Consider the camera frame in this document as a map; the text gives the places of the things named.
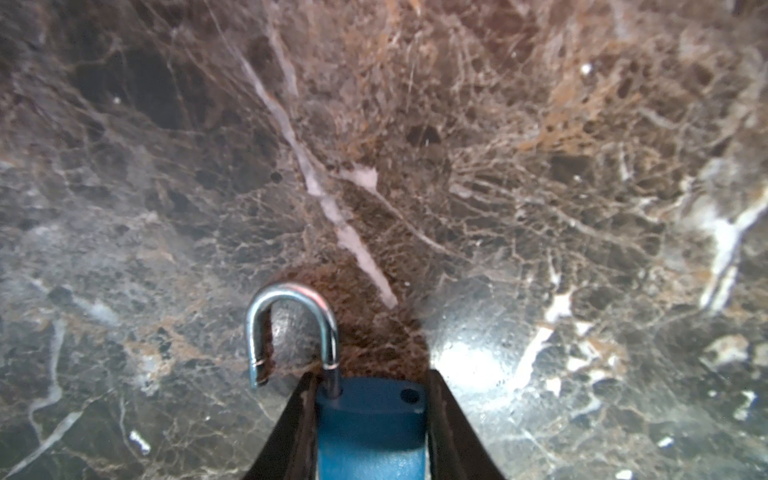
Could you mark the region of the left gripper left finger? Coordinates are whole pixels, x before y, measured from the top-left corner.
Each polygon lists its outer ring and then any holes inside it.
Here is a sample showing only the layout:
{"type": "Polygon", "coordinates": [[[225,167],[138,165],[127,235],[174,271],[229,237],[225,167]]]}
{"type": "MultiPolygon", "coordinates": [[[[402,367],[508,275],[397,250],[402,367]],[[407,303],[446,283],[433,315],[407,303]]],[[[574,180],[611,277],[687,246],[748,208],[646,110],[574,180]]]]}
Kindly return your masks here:
{"type": "Polygon", "coordinates": [[[316,393],[319,378],[305,373],[245,480],[310,480],[317,477],[316,393]]]}

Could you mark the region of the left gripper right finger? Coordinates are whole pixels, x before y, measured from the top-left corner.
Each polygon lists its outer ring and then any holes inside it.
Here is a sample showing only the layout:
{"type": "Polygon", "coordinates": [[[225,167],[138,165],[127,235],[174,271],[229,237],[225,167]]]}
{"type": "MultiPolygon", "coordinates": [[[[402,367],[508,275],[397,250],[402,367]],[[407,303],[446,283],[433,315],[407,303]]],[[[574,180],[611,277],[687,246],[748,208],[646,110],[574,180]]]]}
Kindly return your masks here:
{"type": "Polygon", "coordinates": [[[435,369],[426,376],[426,391],[431,478],[504,480],[443,376],[435,369]]]}

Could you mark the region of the blue padlock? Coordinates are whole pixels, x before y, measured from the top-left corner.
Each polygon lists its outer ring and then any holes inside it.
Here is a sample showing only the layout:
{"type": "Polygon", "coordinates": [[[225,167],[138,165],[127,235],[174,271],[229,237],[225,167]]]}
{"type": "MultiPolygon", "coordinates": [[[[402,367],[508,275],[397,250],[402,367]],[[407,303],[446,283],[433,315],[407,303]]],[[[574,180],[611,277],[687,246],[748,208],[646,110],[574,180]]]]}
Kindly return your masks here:
{"type": "Polygon", "coordinates": [[[301,305],[317,322],[322,370],[316,393],[315,479],[422,479],[427,470],[427,393],[419,383],[344,377],[339,331],[331,307],[316,290],[273,283],[251,300],[245,332],[252,388],[269,377],[267,330],[274,304],[301,305]]]}

